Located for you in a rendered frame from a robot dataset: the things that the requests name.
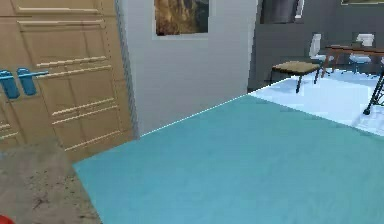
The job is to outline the tan cushioned stool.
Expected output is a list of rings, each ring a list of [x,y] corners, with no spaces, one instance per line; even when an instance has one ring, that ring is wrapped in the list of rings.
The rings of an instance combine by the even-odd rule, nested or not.
[[[293,76],[298,76],[298,81],[296,85],[296,92],[300,91],[302,78],[309,73],[316,72],[314,83],[317,83],[317,79],[320,72],[320,66],[318,64],[313,64],[309,62],[302,61],[288,61],[281,64],[274,65],[271,68],[269,85],[273,83],[273,74],[275,72],[282,74],[290,74]]]

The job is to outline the white chair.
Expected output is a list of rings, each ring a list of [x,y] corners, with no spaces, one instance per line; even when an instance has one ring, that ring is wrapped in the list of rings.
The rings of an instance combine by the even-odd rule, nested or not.
[[[321,38],[322,38],[322,35],[320,33],[315,33],[313,35],[310,49],[309,49],[309,57],[310,57],[312,62],[316,62],[317,64],[319,64],[321,69],[325,73],[328,73],[328,71],[323,66],[325,59],[326,59],[326,55],[320,53],[320,51],[321,51]]]
[[[374,43],[375,35],[372,33],[361,33],[358,34],[355,41],[355,46],[357,48],[372,47]],[[354,69],[353,73],[356,74],[359,72],[359,66],[371,62],[371,57],[364,54],[355,54],[352,53],[349,56],[350,61],[352,62]]]

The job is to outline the brown wooden table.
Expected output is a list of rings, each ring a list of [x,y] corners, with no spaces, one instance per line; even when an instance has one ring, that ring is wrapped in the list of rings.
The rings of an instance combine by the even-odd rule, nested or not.
[[[371,62],[372,62],[372,58],[375,56],[384,57],[384,49],[375,48],[375,47],[357,48],[353,46],[330,45],[330,46],[326,46],[325,49],[327,50],[327,53],[326,53],[326,59],[323,66],[326,70],[329,66],[331,57],[334,57],[334,64],[332,65],[332,69],[335,69],[335,66],[339,60],[339,56],[341,54],[349,54],[349,56],[352,53],[369,55],[371,57]]]

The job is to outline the light wooden panelled door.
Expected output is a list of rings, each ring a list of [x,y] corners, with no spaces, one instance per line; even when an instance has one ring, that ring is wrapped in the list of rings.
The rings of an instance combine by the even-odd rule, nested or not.
[[[55,140],[80,161],[134,137],[118,0],[0,0],[0,150]],[[18,68],[36,76],[27,96]]]

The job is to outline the green framed wall picture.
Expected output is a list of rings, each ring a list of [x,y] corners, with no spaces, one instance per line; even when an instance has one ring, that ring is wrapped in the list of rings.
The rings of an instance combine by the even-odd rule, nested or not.
[[[384,0],[341,0],[342,5],[349,5],[349,4],[362,4],[362,5],[369,5],[369,4],[384,4]]]

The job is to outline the brown framed wall picture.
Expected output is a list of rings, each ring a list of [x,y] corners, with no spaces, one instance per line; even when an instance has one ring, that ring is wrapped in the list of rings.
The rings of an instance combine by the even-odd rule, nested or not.
[[[210,0],[153,0],[157,37],[207,34]]]

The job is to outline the black metal stand leg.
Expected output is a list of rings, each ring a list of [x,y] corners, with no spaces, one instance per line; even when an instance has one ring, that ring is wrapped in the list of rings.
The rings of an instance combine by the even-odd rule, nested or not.
[[[376,83],[375,89],[372,93],[370,101],[367,107],[364,109],[363,114],[369,115],[371,107],[373,105],[383,106],[384,107],[384,68],[381,70],[379,79]]]

